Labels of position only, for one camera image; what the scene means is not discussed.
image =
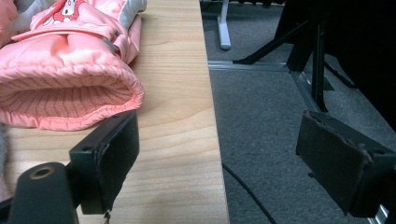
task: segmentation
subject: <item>black metal bar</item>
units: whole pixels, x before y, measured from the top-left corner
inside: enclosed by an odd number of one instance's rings
[[[341,76],[341,74],[335,70],[335,68],[333,68],[331,65],[329,65],[326,61],[324,62],[324,66],[333,74],[335,75],[338,79],[340,79],[341,82],[344,83],[344,85],[348,86],[351,89],[357,89],[358,87],[353,84],[352,82],[350,82],[349,80],[347,80],[345,77]]]
[[[306,32],[294,44],[286,65],[290,71],[303,72],[311,56],[314,38],[311,32]]]
[[[139,134],[134,110],[106,119],[69,151],[71,169],[79,172],[84,185],[88,186],[81,201],[84,214],[103,214],[112,209],[138,154]]]
[[[327,112],[323,99],[324,80],[324,27],[323,23],[317,26],[314,38],[313,71],[312,71],[312,98],[322,112]]]
[[[251,55],[247,56],[244,59],[241,60],[233,60],[233,63],[241,63],[241,64],[254,64],[257,62],[259,59],[264,57],[265,55],[269,54],[273,50],[277,49],[279,46],[282,44],[286,43],[289,39],[300,33],[305,26],[308,24],[308,21],[304,21],[300,24],[297,24],[293,28],[291,28],[289,31],[287,31],[285,34],[282,36],[273,39],[270,41],[268,44],[263,46],[262,48],[258,49],[256,52],[252,53]]]

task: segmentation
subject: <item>jacket sleeve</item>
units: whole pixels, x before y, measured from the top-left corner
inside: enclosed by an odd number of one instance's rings
[[[0,6],[0,48],[11,40],[15,32],[8,30],[11,21],[17,17],[18,12],[13,0],[2,0]]]
[[[143,103],[128,65],[139,50],[140,16],[127,31],[117,21],[124,0],[59,2],[0,49],[0,122],[76,131]],[[62,14],[65,7],[73,14]]]

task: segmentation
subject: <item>cartoon print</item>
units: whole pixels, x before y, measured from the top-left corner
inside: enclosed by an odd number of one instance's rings
[[[64,4],[59,11],[55,12],[53,16],[49,17],[43,25],[57,24],[64,21],[76,21],[78,14],[78,7],[84,0],[65,0],[57,2],[53,7],[57,7],[57,4]]]

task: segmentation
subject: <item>gray carpet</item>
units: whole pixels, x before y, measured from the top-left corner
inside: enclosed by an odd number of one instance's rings
[[[231,4],[227,18],[232,41],[219,48],[217,16],[221,3],[201,4],[207,58],[230,62],[242,59],[270,41],[283,7]],[[262,59],[284,63],[291,45]],[[337,61],[327,61],[341,73]],[[309,77],[311,68],[306,74]],[[220,153],[223,163],[242,178],[277,223],[368,223],[344,216],[299,157],[295,147],[304,110],[308,109],[286,71],[212,69],[209,67]],[[326,78],[334,91],[325,92],[329,114],[386,147],[396,148],[396,134],[358,90],[344,86],[333,75]],[[246,191],[226,172],[225,188],[231,223],[269,223]]]

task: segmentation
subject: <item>metal stand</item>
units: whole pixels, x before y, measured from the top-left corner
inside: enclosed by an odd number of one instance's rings
[[[259,59],[277,49],[282,44],[290,41],[298,35],[297,42],[290,53],[287,66],[291,72],[303,72],[306,63],[313,53],[313,75],[312,75],[312,97],[323,112],[327,108],[323,100],[323,79],[324,79],[324,35],[325,24],[329,18],[333,0],[321,0],[314,3],[310,11],[309,19],[296,24],[287,32],[275,38],[261,49],[247,56],[242,60],[235,60],[234,63],[254,64]]]

